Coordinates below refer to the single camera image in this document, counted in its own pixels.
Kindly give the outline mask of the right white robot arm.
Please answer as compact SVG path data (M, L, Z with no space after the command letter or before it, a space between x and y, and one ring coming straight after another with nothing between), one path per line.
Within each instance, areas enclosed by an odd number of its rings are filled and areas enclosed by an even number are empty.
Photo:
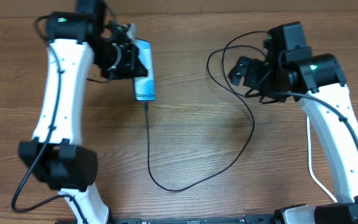
M314 55L302 24L267 31L264 60L240 57L226 78L263 104L299 102L331 169L335 202L279 208L272 223L358 223L358 122L347 80L332 54Z

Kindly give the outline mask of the blue Galaxy smartphone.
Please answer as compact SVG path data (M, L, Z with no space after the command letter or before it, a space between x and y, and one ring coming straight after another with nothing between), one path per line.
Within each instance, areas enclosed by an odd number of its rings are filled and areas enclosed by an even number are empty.
M134 78L135 99L137 101L155 101L152 46L149 42L140 39L136 39L134 43L139 49L138 58L135 61L137 75Z

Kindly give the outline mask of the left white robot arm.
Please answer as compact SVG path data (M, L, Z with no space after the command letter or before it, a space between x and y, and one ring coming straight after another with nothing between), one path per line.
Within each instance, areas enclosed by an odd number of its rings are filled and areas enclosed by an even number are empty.
M98 158L83 147L81 117L88 72L103 83L130 79L137 101L156 99L152 48L136 37L135 24L106 21L104 1L78 1L74 12L44 16L48 75L39 121L30 141L19 144L27 175L64 198L75 223L112 223L96 186Z

